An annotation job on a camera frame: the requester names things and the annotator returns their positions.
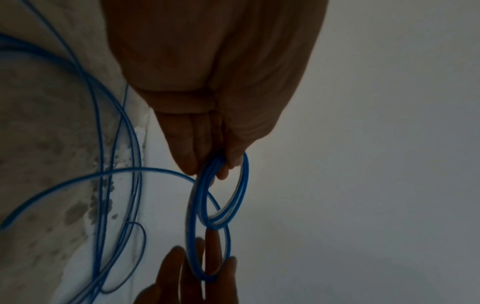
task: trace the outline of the wire bundle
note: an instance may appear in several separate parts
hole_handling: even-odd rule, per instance
[[[143,254],[145,252],[147,244],[147,233],[143,226],[136,221],[139,207],[140,199],[142,196],[142,172],[157,172],[164,173],[169,175],[174,175],[180,178],[183,178],[189,182],[194,183],[190,198],[187,205],[187,212],[185,217],[185,246],[188,256],[188,261],[190,263],[192,272],[201,280],[211,282],[216,278],[216,274],[207,275],[203,270],[197,259],[196,246],[195,246],[195,227],[197,222],[197,216],[200,219],[200,222],[209,229],[219,230],[224,229],[225,232],[225,254],[224,259],[229,258],[231,250],[231,240],[230,232],[228,229],[228,223],[233,219],[236,212],[240,208],[242,200],[245,196],[245,191],[247,189],[247,183],[249,178],[249,162],[247,155],[244,154],[243,164],[241,166],[240,178],[236,190],[229,200],[229,202],[221,208],[214,197],[209,193],[209,185],[214,179],[216,172],[225,164],[225,153],[224,151],[219,151],[208,164],[205,166],[202,173],[197,177],[196,180],[193,180],[191,177],[160,168],[148,168],[142,167],[141,160],[141,149],[137,135],[135,133],[134,127],[128,118],[125,108],[127,106],[128,99],[128,86],[125,87],[123,101],[120,103],[117,98],[94,76],[86,72],[82,65],[80,64],[78,58],[76,57],[73,50],[69,47],[66,41],[61,37],[57,30],[48,22],[48,20],[28,1],[20,0],[30,12],[32,12],[40,22],[47,27],[47,29],[55,36],[59,43],[63,46],[64,50],[70,57],[70,60],[64,59],[60,56],[57,56],[53,53],[46,51],[36,45],[31,43],[16,39],[9,35],[0,33],[0,53],[2,54],[24,54],[35,56],[37,58],[46,60],[52,64],[58,65],[66,69],[69,72],[76,72],[80,79],[86,84],[90,98],[93,104],[93,109],[95,112],[95,123],[97,128],[97,138],[99,146],[99,172],[77,177],[69,181],[60,183],[50,189],[47,189],[41,193],[36,194],[35,196],[28,199],[26,202],[21,204],[16,208],[11,214],[9,214],[6,219],[1,223],[0,229],[5,230],[14,221],[21,216],[28,208],[32,205],[38,203],[41,199],[49,196],[59,190],[62,190],[66,187],[72,186],[74,184],[85,182],[88,180],[99,180],[98,187],[98,223],[96,227],[96,238],[94,244],[93,252],[93,266],[92,266],[92,278],[91,281],[85,286],[74,298],[72,298],[68,304],[78,304],[82,303],[84,300],[88,299],[90,303],[96,299],[99,293],[109,294],[118,290],[125,282],[132,276],[135,269],[139,265]],[[120,121],[116,130],[113,147],[110,153],[110,162],[105,165],[105,151],[103,144],[102,136],[102,127],[100,120],[100,111],[97,97],[94,91],[96,88],[100,91],[116,108],[120,114]],[[126,127],[129,145],[131,149],[131,167],[123,169],[114,169],[114,159],[116,147],[122,127]],[[131,173],[132,182],[131,190],[128,198],[128,207],[127,212],[123,221],[122,229],[119,233],[115,248],[111,258],[105,265],[102,265],[102,257],[104,254],[105,238],[107,233],[107,219],[108,219],[108,201],[110,199],[110,192],[112,187],[112,176],[114,174],[121,173]],[[106,178],[106,189],[104,190],[102,185],[104,178]],[[207,198],[213,203],[217,213],[214,215],[207,214]],[[138,226],[143,234],[143,243],[141,247],[141,252],[138,261],[133,266],[133,269],[126,276],[126,278],[115,288],[105,290],[103,289],[104,283],[108,277],[108,274],[113,267],[113,265],[118,260],[120,254],[127,245],[128,240],[132,234],[134,226]]]

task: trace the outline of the blue wire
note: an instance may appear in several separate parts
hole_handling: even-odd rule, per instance
[[[221,168],[223,164],[225,164],[225,152],[219,151],[218,154],[210,160],[210,162],[206,165],[204,171],[199,175],[197,180],[193,180],[189,176],[186,176],[182,173],[178,173],[175,171],[167,170],[167,169],[158,169],[158,168],[147,168],[142,167],[142,160],[141,160],[141,150],[140,144],[135,133],[135,129],[129,120],[126,112],[125,107],[127,105],[128,100],[128,85],[125,86],[125,91],[123,94],[123,101],[122,104],[116,99],[116,97],[95,77],[90,75],[88,72],[84,70],[82,65],[80,64],[78,58],[74,54],[73,50],[70,46],[66,43],[66,41],[61,37],[61,35],[57,32],[57,30],[48,22],[48,20],[28,1],[28,0],[20,0],[26,8],[28,8],[40,21],[41,23],[53,34],[53,36],[59,41],[65,51],[68,53],[71,61],[66,60],[62,57],[59,57],[53,53],[50,53],[36,45],[31,43],[16,39],[14,37],[5,35],[0,33],[0,42],[6,44],[6,46],[0,46],[0,53],[3,54],[28,54],[34,55],[41,59],[47,60],[53,64],[56,64],[60,67],[65,68],[70,72],[76,72],[82,82],[87,85],[88,92],[90,94],[91,101],[93,103],[93,108],[95,112],[95,123],[97,128],[97,136],[98,136],[98,143],[99,143],[99,172],[89,174],[82,177],[77,177],[71,179],[69,181],[60,183],[50,189],[47,189],[32,198],[28,199],[18,208],[16,208],[7,218],[1,223],[0,230],[7,229],[10,225],[14,223],[14,221],[21,216],[28,208],[30,208],[35,203],[39,202],[44,197],[55,193],[65,187],[72,186],[74,184],[84,182],[86,180],[92,179],[99,179],[99,189],[98,189],[98,224],[97,224],[97,234],[95,239],[95,246],[93,252],[93,272],[92,272],[92,279],[85,286],[71,301],[69,304],[78,304],[83,302],[87,297],[89,297],[90,303],[96,299],[99,293],[109,294],[120,287],[122,287],[128,279],[133,275],[136,268],[138,267],[142,257],[144,255],[146,244],[147,244],[147,233],[144,227],[135,221],[138,216],[139,208],[140,208],[140,199],[142,194],[142,172],[157,172],[157,173],[164,173],[174,175],[185,180],[188,180],[192,183],[193,189],[190,194],[190,200],[187,207],[187,215],[185,218],[185,242],[186,242],[186,250],[187,250],[187,257],[189,260],[189,264],[192,268],[192,272],[201,280],[205,280],[207,282],[215,281],[216,273],[212,275],[206,275],[205,272],[202,270],[201,265],[198,262],[197,253],[196,253],[196,245],[195,245],[195,226],[197,216],[199,217],[200,222],[209,229],[212,230],[219,230],[224,229],[225,233],[225,255],[224,259],[227,259],[230,256],[231,251],[231,239],[230,239],[230,231],[228,229],[228,223],[233,219],[236,212],[238,211],[242,200],[245,196],[245,191],[247,189],[248,177],[249,177],[249,163],[247,155],[244,154],[244,161],[241,167],[240,179],[237,185],[237,189],[235,193],[228,202],[228,204],[224,208],[220,208],[220,205],[214,199],[214,197],[209,193],[209,185],[210,182],[215,177],[216,172]],[[100,111],[98,101],[93,89],[93,86],[97,87],[100,92],[102,92],[108,100],[115,106],[120,114],[120,120],[118,123],[118,128],[116,130],[112,151],[110,153],[110,163],[108,166],[108,170],[104,171],[104,147],[103,147],[103,137],[102,137],[102,127],[101,127],[101,118],[100,118]],[[120,136],[120,131],[125,123],[128,139],[129,139],[129,146],[132,147],[131,150],[131,168],[124,168],[124,169],[114,169],[114,159],[115,159],[115,151],[118,144],[118,139]],[[102,268],[102,257],[104,252],[105,246],[105,239],[106,239],[106,232],[107,232],[107,221],[108,221],[108,208],[109,208],[109,199],[110,199],[110,192],[112,187],[112,176],[114,174],[119,173],[132,173],[132,184],[130,190],[130,197],[129,197],[129,204],[127,208],[127,213],[124,218],[124,223],[120,234],[118,236],[112,257],[106,265]],[[103,177],[108,177],[107,185],[106,185],[106,196],[104,198],[103,194]],[[218,211],[215,215],[208,216],[207,214],[207,197],[213,203],[215,209]],[[143,235],[143,243],[142,248],[140,251],[140,256],[135,265],[133,266],[130,273],[126,276],[126,278],[116,287],[113,287],[109,290],[104,290],[103,286],[105,281],[110,273],[111,268],[116,263],[118,257],[121,255],[122,251],[124,250],[128,240],[130,239],[132,230],[134,226],[138,226]]]

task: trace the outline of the blue cable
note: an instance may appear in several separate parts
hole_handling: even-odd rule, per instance
[[[37,195],[34,195],[26,202],[21,204],[18,208],[16,208],[7,218],[1,223],[0,230],[7,229],[10,225],[14,223],[14,221],[21,216],[28,208],[32,205],[38,203],[41,199],[45,198],[48,195],[51,195],[59,190],[62,190],[66,187],[72,186],[74,184],[84,182],[87,180],[99,179],[99,187],[98,187],[98,223],[97,223],[97,234],[95,239],[95,246],[93,252],[93,266],[92,266],[92,278],[91,281],[85,286],[73,299],[69,301],[69,304],[78,304],[82,303],[84,300],[89,298],[89,302],[93,303],[99,293],[109,294],[116,290],[118,290],[123,284],[125,284],[128,279],[133,275],[134,271],[138,267],[147,244],[147,233],[144,227],[136,222],[136,218],[138,216],[139,207],[140,207],[140,199],[142,194],[142,172],[157,172],[163,174],[170,174],[185,180],[188,180],[193,183],[193,188],[190,194],[190,199],[187,206],[187,213],[185,217],[185,244],[186,244],[186,251],[189,264],[192,268],[192,272],[201,280],[212,282],[216,279],[216,273],[207,275],[202,270],[201,265],[198,262],[197,253],[196,253],[196,245],[195,245],[195,226],[197,221],[197,216],[199,217],[200,222],[209,229],[212,230],[219,230],[224,229],[225,233],[225,254],[224,259],[229,258],[230,251],[231,251],[231,239],[230,239],[230,231],[228,229],[228,223],[233,219],[236,212],[240,208],[242,200],[245,196],[245,192],[247,189],[247,183],[249,178],[249,163],[247,155],[244,154],[243,164],[241,167],[240,179],[238,181],[237,188],[224,208],[221,208],[214,197],[209,193],[209,185],[210,182],[215,177],[215,174],[221,168],[222,165],[225,164],[225,152],[219,151],[214,158],[208,162],[205,166],[203,172],[197,177],[196,180],[193,180],[191,177],[167,170],[167,169],[159,169],[159,168],[147,168],[142,167],[142,160],[141,160],[141,149],[140,144],[135,133],[134,127],[128,118],[125,107],[127,105],[128,100],[128,85],[125,87],[125,91],[123,94],[123,101],[122,104],[116,99],[116,97],[95,77],[90,75],[88,72],[84,70],[82,65],[80,64],[78,58],[70,48],[70,46],[66,43],[66,41],[61,37],[61,35],[57,32],[57,30],[48,22],[48,20],[28,1],[28,0],[20,0],[26,8],[30,10],[40,21],[41,23],[46,26],[46,28],[53,34],[53,36],[59,41],[62,45],[64,50],[68,53],[71,61],[57,56],[53,53],[50,53],[36,45],[31,43],[16,39],[14,37],[5,35],[0,33],[0,53],[2,54],[24,54],[24,55],[32,55],[36,56],[40,59],[46,60],[53,64],[56,64],[62,68],[65,68],[69,72],[75,72],[77,75],[80,76],[82,82],[87,85],[88,92],[90,94],[91,101],[93,103],[93,108],[95,112],[95,123],[97,128],[97,136],[98,136],[98,145],[99,145],[99,172],[89,174],[86,176],[77,177],[71,179],[69,181],[60,183],[50,189],[47,189]],[[100,111],[98,101],[94,92],[94,86],[99,89],[99,91],[114,105],[117,111],[120,114],[120,120],[118,123],[118,128],[116,130],[112,151],[110,153],[110,162],[107,168],[104,165],[104,147],[103,147],[103,137],[102,137],[102,127],[101,127],[101,118],[100,118]],[[124,168],[124,169],[114,169],[114,159],[115,159],[115,151],[118,144],[118,139],[120,135],[120,131],[122,126],[125,125],[129,146],[132,147],[131,150],[131,167]],[[105,246],[105,238],[107,232],[107,219],[108,219],[108,207],[109,207],[109,199],[110,199],[110,192],[112,186],[112,175],[119,174],[119,173],[132,173],[132,182],[131,182],[131,190],[130,190],[130,197],[129,203],[127,207],[127,213],[124,218],[123,226],[120,230],[120,234],[118,236],[112,257],[106,265],[102,267],[102,257],[104,252]],[[104,198],[104,190],[103,190],[103,178],[107,177],[107,185],[105,188],[105,198]],[[207,197],[213,203],[215,209],[218,211],[216,214],[208,216],[207,214]],[[105,281],[108,277],[108,274],[116,263],[118,257],[121,255],[122,251],[124,250],[128,240],[130,239],[130,235],[132,233],[133,227],[138,226],[143,235],[143,243],[142,248],[140,251],[140,256],[135,265],[133,266],[130,273],[126,276],[126,278],[116,287],[113,287],[109,290],[104,290],[103,286]]]

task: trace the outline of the human hand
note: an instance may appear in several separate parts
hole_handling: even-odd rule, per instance
[[[186,174],[242,163],[304,73],[328,0],[102,0],[110,48]]]
[[[202,283],[192,273],[185,250],[177,246],[172,248],[163,259],[155,284],[144,289],[137,296],[134,304],[238,304],[235,283],[237,259],[230,257],[222,265],[222,248],[218,231],[207,230],[205,241],[201,238],[196,239],[196,252],[200,264],[202,264],[204,250],[207,274],[214,273],[221,266],[217,280],[213,283],[205,283],[205,300],[202,297]]]

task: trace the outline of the white wall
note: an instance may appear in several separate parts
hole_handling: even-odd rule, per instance
[[[230,225],[242,303],[476,303],[480,3],[332,0]],[[175,168],[158,125],[147,165]],[[235,177],[213,193],[228,198]],[[190,185],[147,177],[150,284],[183,243]]]

